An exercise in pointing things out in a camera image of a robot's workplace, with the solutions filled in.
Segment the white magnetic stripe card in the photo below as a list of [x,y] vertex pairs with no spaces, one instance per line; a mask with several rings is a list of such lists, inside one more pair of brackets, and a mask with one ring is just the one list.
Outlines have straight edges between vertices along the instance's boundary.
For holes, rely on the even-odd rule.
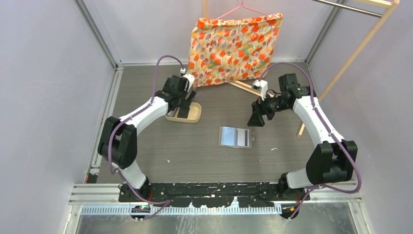
[[237,129],[237,146],[249,147],[250,146],[250,130],[249,129]]

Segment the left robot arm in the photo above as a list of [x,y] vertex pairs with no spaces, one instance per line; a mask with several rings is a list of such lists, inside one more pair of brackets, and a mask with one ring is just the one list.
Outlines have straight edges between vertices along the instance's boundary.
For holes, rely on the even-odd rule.
[[177,109],[188,109],[196,94],[190,89],[194,81],[191,74],[173,75],[145,104],[120,118],[108,117],[104,122],[97,152],[119,170],[132,186],[131,196],[138,202],[145,201],[150,192],[149,180],[136,162],[137,138],[158,118]]

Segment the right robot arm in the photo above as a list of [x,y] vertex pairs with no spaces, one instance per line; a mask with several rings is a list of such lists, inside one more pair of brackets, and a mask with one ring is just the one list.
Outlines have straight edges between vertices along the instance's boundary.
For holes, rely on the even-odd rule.
[[340,135],[322,111],[310,86],[301,86],[295,74],[279,77],[280,92],[270,95],[265,80],[255,80],[253,89],[261,96],[252,102],[249,127],[263,127],[264,119],[272,120],[275,113],[293,110],[309,132],[314,150],[303,169],[281,175],[277,192],[291,200],[304,188],[349,181],[353,177],[358,147]]

